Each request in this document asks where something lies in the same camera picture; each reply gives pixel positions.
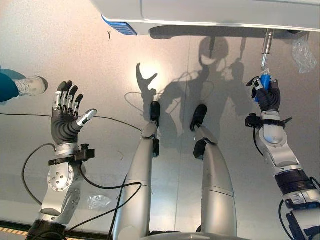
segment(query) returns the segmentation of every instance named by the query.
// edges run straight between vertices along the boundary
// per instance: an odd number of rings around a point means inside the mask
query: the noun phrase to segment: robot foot
[[[200,126],[204,122],[206,114],[207,114],[206,105],[201,104],[196,108],[193,114],[192,122],[190,124],[190,130],[192,132],[195,131],[195,125]]]
[[[159,127],[159,118],[160,118],[160,104],[157,101],[153,101],[150,104],[150,120],[156,122],[156,128]]]

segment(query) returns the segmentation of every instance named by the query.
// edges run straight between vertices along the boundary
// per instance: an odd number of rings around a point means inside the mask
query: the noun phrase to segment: robotic arm
[[[48,162],[47,193],[27,240],[60,240],[63,237],[80,200],[83,180],[80,167],[86,172],[81,163],[95,156],[88,144],[82,144],[79,150],[78,133],[97,114],[97,110],[88,110],[79,117],[83,95],[74,101],[78,87],[70,90],[72,84],[64,81],[55,92],[51,119],[51,134],[57,144],[55,158]]]
[[[290,210],[286,218],[292,236],[295,240],[319,240],[320,191],[306,175],[288,145],[284,128],[291,118],[280,120],[281,95],[278,81],[271,79],[269,90],[264,88],[260,77],[255,77],[247,84],[252,85],[252,98],[258,98],[261,117],[250,114],[245,124],[258,129],[255,141],[263,156],[273,166],[274,178]]]

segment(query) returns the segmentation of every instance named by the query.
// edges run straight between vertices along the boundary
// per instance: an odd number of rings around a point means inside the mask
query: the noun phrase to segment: white shoe
[[[14,80],[19,95],[37,96],[48,89],[48,82],[39,76],[32,76],[21,80]]]

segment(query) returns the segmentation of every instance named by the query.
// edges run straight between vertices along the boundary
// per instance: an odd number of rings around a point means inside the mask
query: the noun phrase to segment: floor
[[[150,102],[160,102],[160,156],[152,168],[151,231],[194,232],[201,224],[203,165],[193,157],[195,142],[189,124],[195,108],[203,103],[208,106],[204,124],[218,139],[232,178],[238,236],[287,239],[278,220],[281,192],[270,164],[254,147],[252,129],[245,127],[248,114],[260,112],[246,83],[260,73],[262,38],[124,36],[102,21],[89,0],[77,4],[2,0],[0,32],[1,68],[41,76],[49,84],[42,95],[2,103],[0,113],[50,115],[56,88],[69,80],[84,95],[80,113],[96,108],[99,116],[140,129],[148,122]],[[319,42],[320,34],[311,33],[308,43],[318,62]],[[288,143],[305,172],[319,179],[319,64],[312,72],[299,74],[292,41],[275,39],[268,66],[279,79],[281,117],[293,117],[285,129]],[[154,74],[148,85],[147,79]],[[24,190],[20,173],[31,151],[53,142],[50,118],[1,115],[0,125],[0,182],[5,183],[0,188],[0,218],[31,224],[39,206]],[[101,185],[120,184],[139,138],[140,132],[125,124],[93,119],[79,137],[80,144],[89,143],[96,150],[96,157],[85,164],[87,177]],[[27,183],[40,199],[47,189],[47,161],[53,156],[49,147],[42,149],[27,166]],[[114,208],[118,194],[83,183],[81,202],[69,226]],[[90,209],[92,196],[104,196],[102,206]],[[112,215],[107,215],[81,229],[105,233],[111,220]]]

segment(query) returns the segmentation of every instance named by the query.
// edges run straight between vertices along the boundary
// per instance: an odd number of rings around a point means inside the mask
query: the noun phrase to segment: plastic bag
[[[105,208],[111,203],[111,199],[103,195],[92,195],[88,197],[87,203],[90,210]]]
[[[309,73],[317,66],[317,60],[309,48],[306,35],[293,40],[292,56],[298,65],[300,74]]]

